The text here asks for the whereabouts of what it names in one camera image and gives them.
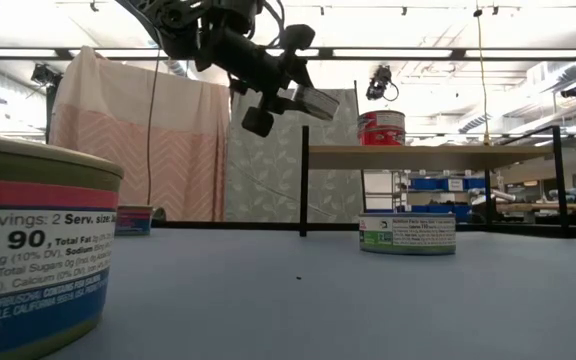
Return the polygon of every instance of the can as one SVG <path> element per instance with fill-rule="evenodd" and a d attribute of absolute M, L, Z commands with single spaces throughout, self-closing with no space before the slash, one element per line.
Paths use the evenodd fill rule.
<path fill-rule="evenodd" d="M 115 236 L 150 235 L 152 215 L 152 206 L 119 206 L 117 209 Z"/>
<path fill-rule="evenodd" d="M 454 214 L 360 214 L 363 251 L 401 255 L 448 255 L 457 250 Z"/>
<path fill-rule="evenodd" d="M 361 145 L 406 145 L 406 116 L 393 110 L 370 111 L 359 116 L 357 137 Z"/>
<path fill-rule="evenodd" d="M 0 358 L 36 359 L 103 310 L 123 170 L 0 137 Z"/>

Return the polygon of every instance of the red can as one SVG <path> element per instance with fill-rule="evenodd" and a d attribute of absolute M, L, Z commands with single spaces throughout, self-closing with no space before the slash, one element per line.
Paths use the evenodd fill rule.
<path fill-rule="evenodd" d="M 406 115 L 399 111 L 370 111 L 359 116 L 357 137 L 361 145 L 406 145 Z"/>

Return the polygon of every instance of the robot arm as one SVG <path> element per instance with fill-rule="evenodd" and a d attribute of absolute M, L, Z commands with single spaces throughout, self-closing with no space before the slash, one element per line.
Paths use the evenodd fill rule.
<path fill-rule="evenodd" d="M 150 36 L 173 59 L 193 59 L 198 71 L 213 64 L 236 77 L 230 88 L 241 94 L 248 89 L 262 93 L 258 108 L 249 108 L 243 127 L 265 137 L 273 125 L 269 112 L 299 110 L 332 120 L 339 103 L 313 89 L 307 61 L 297 50 L 308 48 L 315 32 L 293 25 L 279 38 L 284 52 L 271 56 L 245 36 L 254 29 L 255 16 L 265 0 L 117 0 L 133 14 Z M 277 96 L 291 81 L 299 86 L 293 99 Z"/>

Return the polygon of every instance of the gray patterned curtain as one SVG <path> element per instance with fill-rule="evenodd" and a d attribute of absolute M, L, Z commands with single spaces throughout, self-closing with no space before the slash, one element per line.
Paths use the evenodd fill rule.
<path fill-rule="evenodd" d="M 353 90 L 330 90 L 340 107 L 331 122 L 300 112 L 275 115 L 263 139 L 244 130 L 241 121 L 260 95 L 236 95 L 228 138 L 226 221 L 298 222 L 301 126 L 310 126 L 311 145 L 357 145 L 357 106 Z M 282 94 L 289 97 L 290 92 Z M 309 222 L 355 222 L 362 211 L 359 171 L 310 172 Z"/>

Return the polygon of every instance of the pink curtain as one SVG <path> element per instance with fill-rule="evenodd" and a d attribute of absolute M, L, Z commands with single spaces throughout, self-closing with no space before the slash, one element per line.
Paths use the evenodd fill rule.
<path fill-rule="evenodd" d="M 95 56 L 68 67 L 53 109 L 50 144 L 121 165 L 120 204 L 147 203 L 148 114 L 154 72 Z M 221 221 L 228 89 L 160 73 L 152 116 L 151 205 L 168 220 Z"/>

